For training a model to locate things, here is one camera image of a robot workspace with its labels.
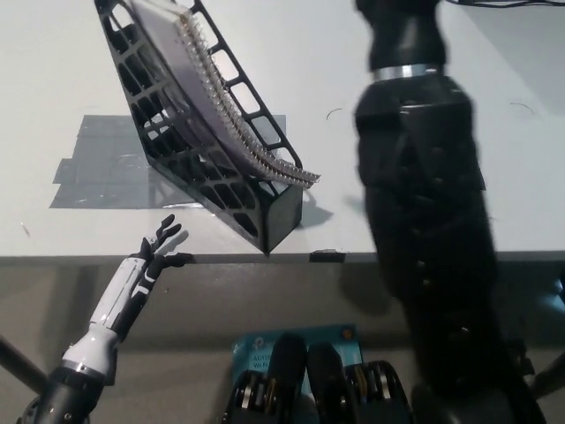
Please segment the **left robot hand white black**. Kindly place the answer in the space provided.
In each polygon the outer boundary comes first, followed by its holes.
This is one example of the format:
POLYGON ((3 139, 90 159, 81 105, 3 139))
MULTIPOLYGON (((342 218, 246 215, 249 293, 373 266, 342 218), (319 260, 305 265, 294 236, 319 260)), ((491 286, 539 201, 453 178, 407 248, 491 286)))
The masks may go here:
POLYGON ((193 262, 192 254, 174 252, 187 237, 188 231, 171 214, 155 234, 142 239, 139 251, 126 257, 110 279, 86 334, 66 350, 62 367, 113 383, 118 346, 136 322, 160 274, 166 268, 193 262))

